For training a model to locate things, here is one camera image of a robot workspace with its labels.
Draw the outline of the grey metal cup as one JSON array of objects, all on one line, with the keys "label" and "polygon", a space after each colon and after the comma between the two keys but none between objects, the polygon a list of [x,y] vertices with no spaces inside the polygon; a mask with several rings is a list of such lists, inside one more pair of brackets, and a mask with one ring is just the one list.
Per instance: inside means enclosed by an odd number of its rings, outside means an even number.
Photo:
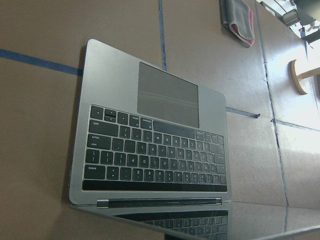
[{"label": "grey metal cup", "polygon": [[292,9],[282,16],[282,22],[288,27],[298,23],[299,21],[300,18],[296,9]]}]

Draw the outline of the grey laptop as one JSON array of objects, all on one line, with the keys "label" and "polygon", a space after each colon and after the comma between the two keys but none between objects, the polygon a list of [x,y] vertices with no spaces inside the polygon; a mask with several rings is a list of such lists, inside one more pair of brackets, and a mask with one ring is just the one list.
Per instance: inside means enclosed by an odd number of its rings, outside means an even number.
[{"label": "grey laptop", "polygon": [[293,240],[318,210],[232,201],[226,100],[96,39],[86,45],[74,208],[177,240]]}]

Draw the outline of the grey and pink cloth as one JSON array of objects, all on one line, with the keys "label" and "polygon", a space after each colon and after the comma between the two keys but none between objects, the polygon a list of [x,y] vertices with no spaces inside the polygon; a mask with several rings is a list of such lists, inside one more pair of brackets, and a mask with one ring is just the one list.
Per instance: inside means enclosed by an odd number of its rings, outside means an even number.
[{"label": "grey and pink cloth", "polygon": [[243,0],[220,0],[219,7],[223,26],[250,48],[255,42],[253,10]]}]

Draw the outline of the wooden mug tree stand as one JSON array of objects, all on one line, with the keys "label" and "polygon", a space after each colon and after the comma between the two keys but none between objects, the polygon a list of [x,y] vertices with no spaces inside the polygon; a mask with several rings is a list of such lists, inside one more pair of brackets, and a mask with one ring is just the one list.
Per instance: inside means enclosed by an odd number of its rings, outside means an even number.
[{"label": "wooden mug tree stand", "polygon": [[296,90],[300,95],[310,91],[310,78],[320,74],[320,65],[311,61],[295,59],[289,63],[289,73]]}]

